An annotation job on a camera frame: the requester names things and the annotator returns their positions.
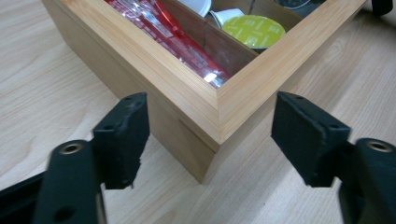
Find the black clamp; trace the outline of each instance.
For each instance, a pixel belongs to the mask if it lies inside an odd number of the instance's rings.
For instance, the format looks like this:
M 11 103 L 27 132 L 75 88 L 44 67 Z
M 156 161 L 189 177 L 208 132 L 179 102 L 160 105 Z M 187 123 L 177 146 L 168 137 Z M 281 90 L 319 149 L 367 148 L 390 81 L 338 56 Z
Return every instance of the black clamp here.
M 279 92 L 272 137 L 313 188 L 343 183 L 345 223 L 396 223 L 396 147 L 363 138 L 348 143 L 350 128 L 299 95 Z

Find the wooden table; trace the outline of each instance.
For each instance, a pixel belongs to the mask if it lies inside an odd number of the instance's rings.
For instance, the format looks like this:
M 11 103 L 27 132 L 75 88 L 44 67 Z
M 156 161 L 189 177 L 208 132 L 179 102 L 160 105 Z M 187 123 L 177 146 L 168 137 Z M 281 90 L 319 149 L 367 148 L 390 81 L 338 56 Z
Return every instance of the wooden table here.
M 0 189 L 42 172 L 62 142 L 91 138 L 118 99 L 66 46 L 38 0 L 0 2 Z M 361 12 L 306 75 L 301 94 L 353 128 L 396 144 L 396 29 Z M 340 223 L 332 189 L 304 185 L 269 137 L 249 137 L 194 178 L 151 136 L 134 189 L 106 191 L 110 223 Z

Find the light wood surface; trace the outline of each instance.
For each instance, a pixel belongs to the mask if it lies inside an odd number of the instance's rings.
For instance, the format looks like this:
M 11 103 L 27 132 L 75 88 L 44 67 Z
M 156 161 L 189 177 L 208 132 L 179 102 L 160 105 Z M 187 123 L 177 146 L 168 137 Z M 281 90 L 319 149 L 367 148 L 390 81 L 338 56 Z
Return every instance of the light wood surface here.
M 62 142 L 90 139 L 117 97 L 66 46 L 39 1 L 0 6 L 4 189 L 43 171 Z M 312 69 L 289 81 L 292 91 L 351 126 L 352 142 L 396 144 L 395 40 L 394 27 L 362 12 Z M 203 185 L 151 136 L 134 189 L 105 194 L 109 222 L 341 223 L 337 187 L 306 187 L 269 137 L 272 111 L 268 103 L 256 124 L 240 131 L 248 138 L 216 155 Z

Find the clamp jaw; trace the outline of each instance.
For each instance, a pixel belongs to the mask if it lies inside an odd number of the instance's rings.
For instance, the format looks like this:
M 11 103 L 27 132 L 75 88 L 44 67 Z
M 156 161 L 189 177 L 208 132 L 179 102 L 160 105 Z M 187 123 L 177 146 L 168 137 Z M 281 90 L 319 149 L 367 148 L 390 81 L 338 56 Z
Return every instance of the clamp jaw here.
M 343 183 L 345 223 L 396 223 L 396 147 L 363 138 L 348 143 L 350 128 L 304 97 L 279 92 L 272 137 L 313 188 Z
M 45 173 L 0 191 L 0 223 L 106 223 L 100 186 L 132 186 L 149 138 L 146 94 L 120 100 L 92 132 L 53 149 Z

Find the wooden box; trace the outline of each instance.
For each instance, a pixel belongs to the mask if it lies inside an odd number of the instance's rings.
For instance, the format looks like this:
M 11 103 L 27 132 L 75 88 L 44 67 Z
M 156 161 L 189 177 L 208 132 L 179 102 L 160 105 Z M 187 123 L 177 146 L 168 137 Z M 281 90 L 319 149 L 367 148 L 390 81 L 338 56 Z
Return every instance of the wooden box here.
M 176 0 L 163 0 L 185 31 L 234 76 L 219 89 L 163 49 L 103 0 L 43 0 L 65 42 L 119 97 L 148 93 L 154 136 L 198 180 L 219 150 L 237 145 L 257 123 L 268 99 L 302 73 L 365 0 L 328 0 L 305 19 L 256 0 L 252 14 L 281 23 L 287 33 L 260 55 Z M 212 0 L 215 11 L 250 1 Z

